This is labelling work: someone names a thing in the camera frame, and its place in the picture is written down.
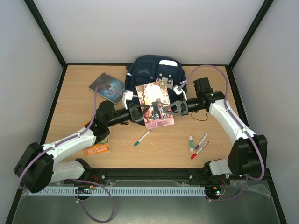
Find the navy blue student backpack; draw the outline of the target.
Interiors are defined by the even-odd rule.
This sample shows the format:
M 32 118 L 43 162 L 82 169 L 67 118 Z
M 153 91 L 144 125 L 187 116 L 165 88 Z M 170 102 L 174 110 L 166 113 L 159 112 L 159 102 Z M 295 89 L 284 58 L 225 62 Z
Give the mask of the navy blue student backpack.
M 175 85 L 182 85 L 186 80 L 185 72 L 179 61 L 166 57 L 145 55 L 136 59 L 136 61 L 127 67 L 127 76 L 125 88 L 133 92 L 133 99 L 127 101 L 129 104 L 141 104 L 138 99 L 136 87 L 152 82 L 164 81 L 167 86 L 170 104 L 183 98 L 182 95 L 176 95 L 172 90 Z M 144 125 L 143 115 L 146 111 L 139 112 L 140 118 L 137 124 Z

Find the orange Treehouse book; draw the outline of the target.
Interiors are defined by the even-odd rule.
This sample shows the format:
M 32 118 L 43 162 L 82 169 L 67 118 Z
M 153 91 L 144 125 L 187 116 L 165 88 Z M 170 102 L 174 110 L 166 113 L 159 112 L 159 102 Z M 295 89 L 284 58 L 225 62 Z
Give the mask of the orange Treehouse book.
M 104 140 L 100 141 L 99 143 L 86 148 L 85 149 L 85 156 L 93 156 L 96 154 L 104 154 L 104 153 L 110 153 L 110 143 L 109 138 L 106 137 Z

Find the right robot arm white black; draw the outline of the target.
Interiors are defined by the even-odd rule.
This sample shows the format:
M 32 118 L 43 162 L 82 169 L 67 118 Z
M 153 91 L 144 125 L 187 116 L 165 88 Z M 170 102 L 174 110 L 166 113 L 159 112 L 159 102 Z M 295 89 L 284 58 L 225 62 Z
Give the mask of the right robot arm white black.
M 236 115 L 221 91 L 213 91 L 208 78 L 193 82 L 196 97 L 178 100 L 163 109 L 164 113 L 184 116 L 205 109 L 222 126 L 232 142 L 225 159 L 206 162 L 204 178 L 213 183 L 220 175 L 244 175 L 261 180 L 265 174 L 267 139 L 257 135 Z

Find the pink Taming of Shrew book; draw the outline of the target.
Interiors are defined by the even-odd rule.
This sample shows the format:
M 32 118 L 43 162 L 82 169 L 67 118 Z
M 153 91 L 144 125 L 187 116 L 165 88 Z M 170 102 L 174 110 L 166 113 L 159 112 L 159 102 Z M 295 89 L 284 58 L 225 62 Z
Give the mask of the pink Taming of Shrew book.
M 136 87 L 136 91 L 139 102 L 142 105 L 149 105 L 149 109 L 143 115 L 146 129 L 175 124 L 173 116 L 163 112 L 163 109 L 170 105 L 170 98 L 164 81 L 139 85 Z

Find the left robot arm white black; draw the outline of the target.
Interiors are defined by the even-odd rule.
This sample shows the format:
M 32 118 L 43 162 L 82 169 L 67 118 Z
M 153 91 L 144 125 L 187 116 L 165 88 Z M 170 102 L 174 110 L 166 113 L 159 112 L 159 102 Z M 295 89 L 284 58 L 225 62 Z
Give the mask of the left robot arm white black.
M 112 102 L 103 101 L 94 108 L 91 121 L 74 134 L 48 144 L 31 143 L 14 168 L 19 178 L 18 188 L 37 193 L 52 182 L 80 178 L 84 166 L 78 161 L 63 163 L 62 160 L 104 140 L 111 126 L 135 122 L 149 109 L 150 105 L 130 104 L 116 110 Z

